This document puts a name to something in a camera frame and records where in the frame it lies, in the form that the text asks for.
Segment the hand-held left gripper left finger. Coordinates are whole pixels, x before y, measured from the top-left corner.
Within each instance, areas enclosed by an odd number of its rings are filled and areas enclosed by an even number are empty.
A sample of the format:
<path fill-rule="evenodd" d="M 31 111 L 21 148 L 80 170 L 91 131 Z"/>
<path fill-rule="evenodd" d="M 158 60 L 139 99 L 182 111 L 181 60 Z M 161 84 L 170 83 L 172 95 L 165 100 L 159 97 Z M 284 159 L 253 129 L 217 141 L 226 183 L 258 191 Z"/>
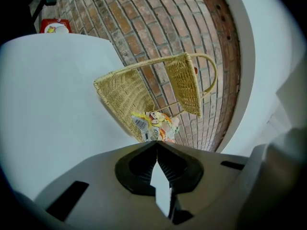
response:
<path fill-rule="evenodd" d="M 72 183 L 88 184 L 65 223 L 78 230 L 165 230 L 168 218 L 154 196 L 132 194 L 117 180 L 115 164 L 138 143 L 83 160 L 47 185 L 35 203 L 46 210 Z"/>

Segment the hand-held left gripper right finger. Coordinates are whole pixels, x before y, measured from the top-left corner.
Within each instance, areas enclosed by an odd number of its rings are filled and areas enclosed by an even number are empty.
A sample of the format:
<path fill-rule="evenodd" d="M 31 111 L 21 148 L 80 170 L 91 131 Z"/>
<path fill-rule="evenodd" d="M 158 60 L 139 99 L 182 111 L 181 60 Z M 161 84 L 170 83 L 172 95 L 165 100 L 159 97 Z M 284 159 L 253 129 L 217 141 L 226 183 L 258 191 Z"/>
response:
<path fill-rule="evenodd" d="M 157 158 L 171 187 L 169 217 L 179 225 L 214 203 L 235 182 L 248 159 L 159 142 Z"/>

